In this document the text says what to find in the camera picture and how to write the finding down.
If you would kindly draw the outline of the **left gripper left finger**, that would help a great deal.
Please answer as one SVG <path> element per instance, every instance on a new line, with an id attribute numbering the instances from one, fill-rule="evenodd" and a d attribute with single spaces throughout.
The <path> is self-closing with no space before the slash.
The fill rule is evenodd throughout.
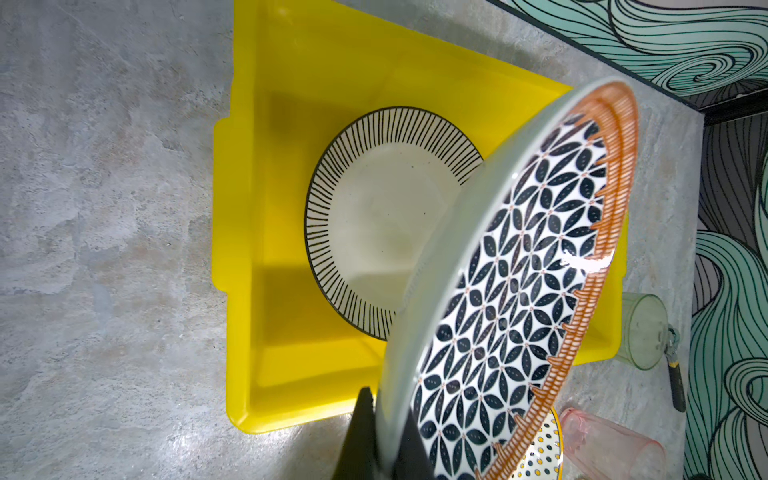
<path id="1" fill-rule="evenodd" d="M 373 395 L 364 387 L 359 391 L 332 479 L 371 480 L 376 473 Z"/>

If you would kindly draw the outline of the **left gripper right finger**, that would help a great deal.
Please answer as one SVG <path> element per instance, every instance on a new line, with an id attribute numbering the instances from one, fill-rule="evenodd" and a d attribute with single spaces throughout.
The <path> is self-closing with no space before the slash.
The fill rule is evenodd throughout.
<path id="1" fill-rule="evenodd" d="M 395 461 L 396 480 L 434 480 L 433 466 L 425 452 L 418 425 L 412 413 L 406 418 Z"/>

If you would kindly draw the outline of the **geometric flower pattern plate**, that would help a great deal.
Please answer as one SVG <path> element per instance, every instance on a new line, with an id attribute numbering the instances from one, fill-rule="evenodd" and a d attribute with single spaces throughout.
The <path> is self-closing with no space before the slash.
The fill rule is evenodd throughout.
<path id="1" fill-rule="evenodd" d="M 388 340 L 375 409 L 392 475 L 408 426 L 427 472 L 506 479 L 563 387 L 619 243 L 638 106 L 575 89 L 474 172 L 427 242 Z"/>

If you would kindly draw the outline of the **black striped white plate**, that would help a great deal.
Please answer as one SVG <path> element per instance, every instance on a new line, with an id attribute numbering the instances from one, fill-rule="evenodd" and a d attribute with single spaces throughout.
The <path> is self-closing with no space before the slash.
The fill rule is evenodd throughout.
<path id="1" fill-rule="evenodd" d="M 371 111 L 330 141 L 308 187 L 304 241 L 348 324 L 389 337 L 424 246 L 483 162 L 457 126 L 416 107 Z"/>

